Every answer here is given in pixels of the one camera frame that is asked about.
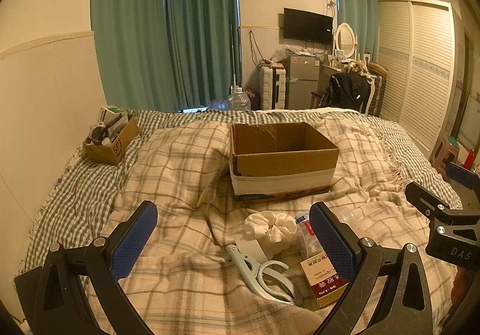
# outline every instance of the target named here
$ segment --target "screw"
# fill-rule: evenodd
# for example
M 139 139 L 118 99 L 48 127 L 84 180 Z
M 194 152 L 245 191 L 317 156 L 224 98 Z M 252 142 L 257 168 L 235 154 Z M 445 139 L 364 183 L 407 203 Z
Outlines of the screw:
M 362 238 L 361 243 L 366 247 L 371 247 L 371 246 L 374 245 L 374 241 L 372 239 L 370 239 L 369 237 Z
M 417 252 L 417 247 L 414 244 L 408 243 L 406 246 L 407 250 L 411 253 Z
M 97 237 L 94 241 L 93 241 L 93 245 L 95 247 L 103 247 L 106 243 L 106 238 L 104 237 Z
M 60 249 L 60 244 L 58 243 L 53 243 L 50 246 L 50 252 L 57 252 Z

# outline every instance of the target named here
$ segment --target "bed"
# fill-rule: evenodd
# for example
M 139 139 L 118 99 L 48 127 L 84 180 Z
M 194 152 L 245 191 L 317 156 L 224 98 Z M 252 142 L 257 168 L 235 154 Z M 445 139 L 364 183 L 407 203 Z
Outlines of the bed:
M 70 248 L 108 236 L 148 199 L 158 207 L 157 227 L 120 284 L 155 333 L 310 333 L 332 306 L 316 312 L 299 267 L 299 248 L 276 258 L 290 266 L 286 274 L 302 292 L 302 308 L 251 293 L 224 247 L 252 212 L 295 215 L 324 201 L 331 209 L 352 211 L 362 231 L 380 245 L 415 243 L 427 274 L 434 327 L 446 315 L 455 267 L 425 254 L 428 221 L 406 202 L 403 190 L 415 180 L 452 208 L 461 209 L 461 202 L 396 123 L 338 109 L 130 113 L 140 136 L 118 167 L 90 162 L 81 148 L 76 152 L 30 230 L 20 273 L 42 265 L 54 242 Z M 228 174 L 229 124 L 299 121 L 340 148 L 332 190 L 290 201 L 235 203 Z M 383 282 L 377 282 L 354 333 L 368 324 Z M 88 281 L 85 288 L 100 326 L 112 332 Z

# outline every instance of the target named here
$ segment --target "chair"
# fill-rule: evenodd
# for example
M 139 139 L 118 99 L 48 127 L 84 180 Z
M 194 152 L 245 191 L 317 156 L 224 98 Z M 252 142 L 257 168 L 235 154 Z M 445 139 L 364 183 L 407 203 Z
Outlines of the chair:
M 431 166 L 442 175 L 445 181 L 450 181 L 450 178 L 445 172 L 445 167 L 449 163 L 457 162 L 459 151 L 460 148 L 457 140 L 452 136 L 445 136 L 445 138 L 440 141 L 435 154 L 430 158 Z

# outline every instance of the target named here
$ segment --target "louvered door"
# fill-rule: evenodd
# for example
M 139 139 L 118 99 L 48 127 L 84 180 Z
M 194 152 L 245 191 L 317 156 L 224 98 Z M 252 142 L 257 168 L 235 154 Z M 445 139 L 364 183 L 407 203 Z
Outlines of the louvered door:
M 410 13 L 406 1 L 380 2 L 377 61 L 388 70 L 380 117 L 398 122 L 410 54 Z
M 428 156 L 445 126 L 454 82 L 451 6 L 382 0 L 379 15 L 378 62 L 388 69 L 380 117 L 398 122 Z
M 412 65 L 399 124 L 426 149 L 435 145 L 451 91 L 452 20 L 445 7 L 411 3 Z

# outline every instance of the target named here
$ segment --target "cardboard box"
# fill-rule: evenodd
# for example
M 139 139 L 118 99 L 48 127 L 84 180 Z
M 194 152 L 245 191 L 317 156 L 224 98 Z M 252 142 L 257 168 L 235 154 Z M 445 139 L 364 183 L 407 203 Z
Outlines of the cardboard box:
M 230 176 L 235 199 L 265 201 L 327 192 L 339 153 L 305 122 L 234 124 Z
M 93 145 L 90 142 L 90 138 L 87 138 L 83 142 L 83 146 L 85 147 L 85 151 L 90 160 L 95 163 L 111 164 L 114 166 L 119 164 L 120 160 L 125 154 L 127 146 L 138 134 L 138 127 L 135 117 L 133 115 L 129 115 L 128 118 L 130 120 L 122 129 L 117 138 L 115 138 L 113 143 L 109 145 Z
M 324 252 L 304 260 L 300 265 L 319 309 L 337 301 L 349 284 L 346 279 L 338 276 Z

